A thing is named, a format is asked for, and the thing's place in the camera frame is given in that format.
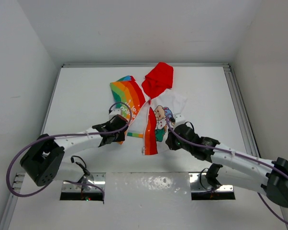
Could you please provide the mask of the rainbow white kids jacket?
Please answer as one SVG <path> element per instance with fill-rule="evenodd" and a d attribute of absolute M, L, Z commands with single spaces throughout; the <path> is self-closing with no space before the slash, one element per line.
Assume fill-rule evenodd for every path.
<path fill-rule="evenodd" d="M 173 67 L 160 62 L 143 82 L 128 75 L 110 83 L 116 107 L 131 120 L 126 135 L 142 138 L 146 156 L 168 150 L 168 130 L 175 125 L 169 119 L 185 107 L 186 98 L 172 89 L 173 79 Z"/>

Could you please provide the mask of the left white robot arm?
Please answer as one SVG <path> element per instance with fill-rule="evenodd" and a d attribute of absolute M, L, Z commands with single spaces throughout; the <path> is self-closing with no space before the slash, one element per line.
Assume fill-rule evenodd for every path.
<path fill-rule="evenodd" d="M 70 137 L 41 135 L 21 158 L 20 165 L 37 186 L 49 185 L 53 180 L 78 182 L 88 171 L 75 162 L 62 160 L 87 149 L 124 141 L 127 124 L 127 119 L 115 115 L 108 122 Z"/>

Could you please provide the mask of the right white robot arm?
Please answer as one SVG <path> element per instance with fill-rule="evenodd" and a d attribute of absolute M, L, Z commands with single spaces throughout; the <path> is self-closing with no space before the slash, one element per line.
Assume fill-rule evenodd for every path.
<path fill-rule="evenodd" d="M 223 145 L 209 137 L 199 137 L 186 124 L 169 128 L 166 144 L 183 149 L 201 161 L 211 163 L 206 181 L 212 188 L 235 185 L 265 195 L 273 203 L 288 208 L 288 161 L 257 158 Z"/>

